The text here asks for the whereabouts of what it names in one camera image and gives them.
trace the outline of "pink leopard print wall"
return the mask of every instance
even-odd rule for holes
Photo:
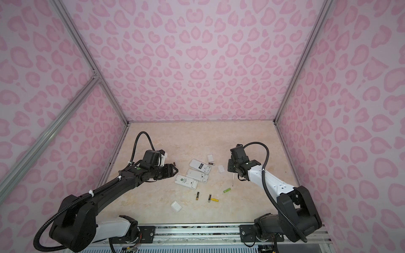
[[[0,181],[90,79],[46,0],[0,3]]]
[[[66,0],[130,120],[273,119],[323,0]]]
[[[337,252],[405,252],[405,1],[337,2],[281,130]]]
[[[62,199],[96,188],[122,129],[97,86],[0,206],[1,252],[36,252],[33,237]],[[48,233],[42,245],[55,246]]]

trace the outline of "mounting plate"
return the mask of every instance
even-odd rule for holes
[[[155,226],[140,226],[138,227],[142,234],[140,243],[153,243],[153,237],[155,236]],[[124,237],[113,237],[113,244],[126,244]]]
[[[254,234],[254,225],[240,225],[239,226],[239,235],[241,237],[241,242],[259,242]],[[284,236],[277,234],[277,241],[283,242]]]

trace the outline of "robotic arm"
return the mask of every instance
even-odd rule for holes
[[[141,132],[137,136],[132,159],[136,143],[142,133],[146,134]],[[45,252],[69,248],[74,252],[79,252],[92,242],[112,237],[124,237],[128,243],[140,240],[136,220],[120,215],[113,221],[97,223],[96,216],[112,201],[142,183],[155,182],[177,174],[178,170],[173,164],[164,164],[167,153],[163,150],[155,151],[151,141],[150,143],[153,150],[147,150],[142,160],[132,162],[131,159],[128,166],[119,171],[117,178],[79,197],[70,195],[64,198],[58,213],[51,217],[35,235],[34,248]],[[49,237],[62,246],[44,247],[39,243],[39,238],[52,222]]]
[[[267,157],[263,166],[256,160],[250,161],[246,155],[244,148],[251,144],[266,148]],[[228,171],[238,173],[238,178],[245,178],[262,187],[278,211],[276,215],[268,213],[254,220],[255,234],[259,239],[267,240],[272,234],[285,234],[292,242],[299,239],[307,242],[306,236],[322,227],[309,191],[303,186],[286,184],[264,169],[269,159],[266,145],[260,142],[251,142],[245,146],[238,144],[230,151]]]
[[[136,143],[141,134],[146,134],[152,150],[147,150],[142,160],[133,162]],[[263,164],[256,160],[250,161],[244,148],[251,144],[260,144],[266,148],[267,157]],[[231,149],[228,171],[238,173],[238,178],[252,181],[262,187],[269,200],[278,210],[278,214],[265,214],[254,220],[256,237],[268,240],[275,234],[285,234],[293,242],[301,239],[322,226],[308,190],[293,187],[281,181],[264,168],[269,159],[268,148],[260,142],[251,142],[245,146],[238,144]],[[144,182],[155,182],[175,176],[178,170],[173,164],[164,164],[167,153],[155,151],[149,135],[140,132],[135,140],[132,158],[128,166],[119,171],[119,176],[105,185],[90,190],[79,197],[70,195],[63,199],[58,213],[52,216],[34,237],[34,248],[50,252],[69,248],[74,252],[85,249],[90,243],[112,237],[121,237],[127,243],[141,240],[138,222],[128,216],[120,215],[113,221],[96,222],[96,216],[108,204],[127,191],[140,186]],[[62,244],[57,247],[45,247],[39,242],[42,233],[52,224],[49,237]]]

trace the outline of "black robotic arm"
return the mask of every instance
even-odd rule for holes
[[[49,219],[35,235],[35,249],[44,252],[66,248],[79,252],[85,249],[91,242],[94,242],[97,229],[99,229],[96,216],[108,204],[144,182],[151,182],[152,179],[154,181],[166,179],[177,174],[178,170],[173,164],[162,164],[164,158],[165,152],[163,150],[148,150],[142,160],[135,163],[131,161],[125,169],[119,171],[117,178],[100,188],[79,197],[70,195],[64,198],[58,213]],[[137,221],[127,216],[120,217],[128,220],[129,224],[129,227],[126,228],[126,234],[123,235],[125,241],[133,242],[139,237]],[[49,237],[62,246],[44,247],[39,243],[39,238],[52,222]]]

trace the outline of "metal rail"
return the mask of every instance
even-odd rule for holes
[[[315,21],[315,25],[313,26],[310,36],[308,38],[308,41],[305,45],[304,51],[301,55],[301,58],[297,64],[297,67],[294,70],[294,73],[292,75],[291,81],[288,85],[287,91],[284,94],[283,100],[281,101],[281,105],[279,110],[277,111],[277,114],[274,118],[274,122],[278,122],[284,109],[287,104],[288,99],[290,98],[290,94],[295,87],[296,83],[298,82],[299,76],[304,69],[305,63],[307,62],[308,58],[310,57],[311,51],[314,48],[316,41],[319,38],[319,35],[321,34],[321,31],[326,23],[326,20],[328,18],[328,15],[330,11],[332,10],[332,6],[335,3],[335,0],[325,0],[321,11],[319,12],[318,18]]]
[[[142,247],[161,246],[196,246],[196,245],[243,245],[239,234],[239,225],[253,223],[180,223],[180,224],[139,224],[138,226],[155,226],[153,243],[142,244]],[[300,244],[301,240],[291,242],[284,237],[280,244]],[[325,226],[307,236],[307,244],[330,244],[330,236]],[[90,247],[99,247],[108,243],[108,239],[91,244]],[[257,245],[271,244],[270,242],[256,242]]]
[[[121,118],[122,122],[124,123],[125,126],[128,125],[128,119],[126,118],[124,111],[120,107],[118,101],[112,94],[109,86],[107,85],[107,82],[98,68],[96,61],[94,60],[92,54],[90,53],[90,50],[87,48],[86,43],[82,36],[80,35],[79,31],[77,30],[77,27],[75,23],[73,22],[72,17],[70,16],[69,12],[66,9],[66,6],[63,4],[62,0],[50,0],[51,4],[53,5],[54,9],[58,13],[62,23],[65,25],[67,31],[69,32],[70,36],[76,43],[78,49],[82,53],[86,63],[89,65],[89,67],[93,70],[93,72],[97,75],[100,76],[101,78],[101,87],[104,90],[105,94],[107,95],[108,100],[112,104],[113,108]]]
[[[72,101],[63,109],[52,124],[39,136],[34,145],[28,150],[24,157],[17,162],[0,183],[0,205],[13,191],[25,174],[42,155],[55,136],[62,130],[72,115],[80,107],[82,102],[92,92],[97,83],[100,83],[98,75],[94,75],[84,88],[73,98]]]
[[[113,152],[111,153],[112,155],[110,157],[110,160],[107,163],[105,171],[103,172],[103,174],[100,178],[100,181],[98,182],[97,187],[100,187],[106,183],[106,181],[111,173],[111,170],[114,166],[115,160],[117,159],[119,150],[121,149],[121,146],[124,143],[125,136],[128,133],[128,130],[129,130],[129,126],[124,126],[124,129],[122,130],[119,140],[118,140],[117,144],[115,145]]]

